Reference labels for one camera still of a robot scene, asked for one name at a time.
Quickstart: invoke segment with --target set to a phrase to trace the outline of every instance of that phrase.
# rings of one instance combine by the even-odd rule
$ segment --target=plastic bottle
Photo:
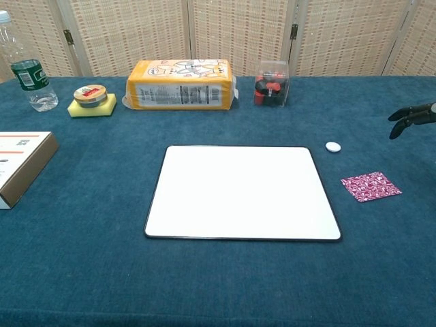
[[[0,47],[31,106],[47,111],[59,100],[30,44],[25,44],[5,10],[0,10]]]

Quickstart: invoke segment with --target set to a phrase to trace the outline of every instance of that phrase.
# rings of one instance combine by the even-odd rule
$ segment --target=blue tablecloth
[[[60,148],[0,211],[0,326],[436,326],[436,124],[396,140],[388,116],[436,101],[436,78],[294,78],[284,108],[132,111],[126,78],[52,78],[60,102],[0,85],[1,131],[52,131]],[[72,119],[84,84],[118,99]],[[329,153],[327,141],[342,151]],[[338,243],[159,240],[143,227],[171,144],[307,146],[343,233]],[[402,192],[359,203],[341,178],[383,172]]]

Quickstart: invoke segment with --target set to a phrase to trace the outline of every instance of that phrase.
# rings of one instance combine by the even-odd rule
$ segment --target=robotic hand
[[[412,124],[422,125],[436,122],[436,103],[422,104],[421,106],[406,107],[397,110],[388,118],[389,121],[397,121],[390,132],[389,138],[393,140],[403,133],[406,127]]]

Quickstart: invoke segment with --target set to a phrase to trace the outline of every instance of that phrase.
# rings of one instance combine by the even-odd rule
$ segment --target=brown box
[[[57,151],[51,132],[0,133],[0,209],[11,209]]]

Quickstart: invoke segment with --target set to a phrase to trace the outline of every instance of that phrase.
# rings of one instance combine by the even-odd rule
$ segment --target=yellow sponge
[[[114,111],[116,97],[114,93],[108,94],[108,99],[94,108],[83,108],[76,100],[68,107],[71,117],[88,117],[88,116],[110,116]]]

